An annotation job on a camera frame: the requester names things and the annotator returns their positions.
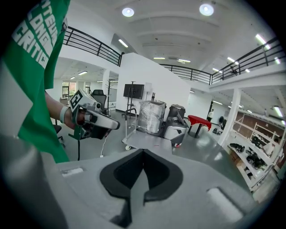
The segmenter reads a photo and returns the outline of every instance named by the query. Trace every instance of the window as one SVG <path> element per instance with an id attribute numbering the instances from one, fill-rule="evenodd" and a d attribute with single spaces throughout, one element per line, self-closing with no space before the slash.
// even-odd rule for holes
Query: window
<path id="1" fill-rule="evenodd" d="M 76 93 L 76 83 L 75 82 L 63 82 L 62 83 L 62 98 L 70 98 Z"/>

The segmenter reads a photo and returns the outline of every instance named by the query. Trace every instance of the gray machine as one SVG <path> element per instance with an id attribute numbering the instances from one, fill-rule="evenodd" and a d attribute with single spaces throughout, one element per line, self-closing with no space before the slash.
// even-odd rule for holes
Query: gray machine
<path id="1" fill-rule="evenodd" d="M 177 112 L 176 117 L 168 117 L 164 138 L 171 140 L 172 146 L 179 147 L 182 144 L 187 128 L 188 124 Z"/>

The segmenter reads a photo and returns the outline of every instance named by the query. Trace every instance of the plastic-wrapped object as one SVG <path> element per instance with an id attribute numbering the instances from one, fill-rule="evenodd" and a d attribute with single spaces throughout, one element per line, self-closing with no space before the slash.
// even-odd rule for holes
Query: plastic-wrapped object
<path id="1" fill-rule="evenodd" d="M 156 101 L 143 101 L 140 103 L 138 130 L 148 134 L 160 133 L 164 119 L 166 103 Z"/>

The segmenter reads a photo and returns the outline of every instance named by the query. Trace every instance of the white ceiling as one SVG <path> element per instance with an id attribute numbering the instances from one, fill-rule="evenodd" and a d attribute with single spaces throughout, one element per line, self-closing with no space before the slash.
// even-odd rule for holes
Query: white ceiling
<path id="1" fill-rule="evenodd" d="M 268 115 L 280 118 L 277 113 L 273 110 L 273 106 L 282 107 L 280 100 L 275 90 L 280 90 L 284 101 L 286 101 L 286 86 L 264 86 L 264 87 L 250 87 L 242 89 L 240 105 L 243 106 L 244 110 L 250 110 L 252 112 L 263 114 L 264 109 L 267 110 Z M 222 92 L 211 93 L 213 100 L 222 103 L 225 106 L 231 106 L 233 97 L 233 90 L 225 90 Z"/>
<path id="2" fill-rule="evenodd" d="M 82 4 L 88 2 L 90 4 L 90 0 L 81 1 Z M 166 58 L 156 60 L 160 64 L 183 65 L 213 73 L 212 68 L 220 69 L 227 65 L 227 57 L 237 59 L 261 45 L 255 38 L 257 33 L 266 40 L 274 36 L 263 20 L 242 0 L 104 2 L 122 19 L 122 23 L 135 32 L 148 58 Z M 203 16 L 199 12 L 202 3 L 212 4 L 214 14 Z M 134 9 L 134 16 L 122 15 L 126 7 Z M 168 60 L 168 57 L 189 59 L 191 63 L 181 64 Z"/>
<path id="3" fill-rule="evenodd" d="M 101 81 L 104 69 L 96 65 L 85 62 L 59 57 L 55 67 L 55 79 L 69 80 L 72 77 L 74 81 Z M 110 79 L 118 79 L 118 75 L 110 72 Z"/>

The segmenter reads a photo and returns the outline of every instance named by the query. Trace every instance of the office chair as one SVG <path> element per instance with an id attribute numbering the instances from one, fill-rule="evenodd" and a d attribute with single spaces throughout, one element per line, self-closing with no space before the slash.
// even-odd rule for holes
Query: office chair
<path id="1" fill-rule="evenodd" d="M 107 115 L 107 108 L 104 108 L 107 96 L 103 94 L 103 90 L 94 90 L 91 96 L 99 103 L 101 103 L 102 113 Z"/>
<path id="2" fill-rule="evenodd" d="M 55 132 L 56 132 L 57 134 L 58 134 L 58 133 L 61 131 L 61 129 L 62 129 L 61 126 L 58 126 L 58 121 L 57 121 L 57 120 L 55 120 L 55 125 L 53 124 L 53 126 L 54 126 Z"/>

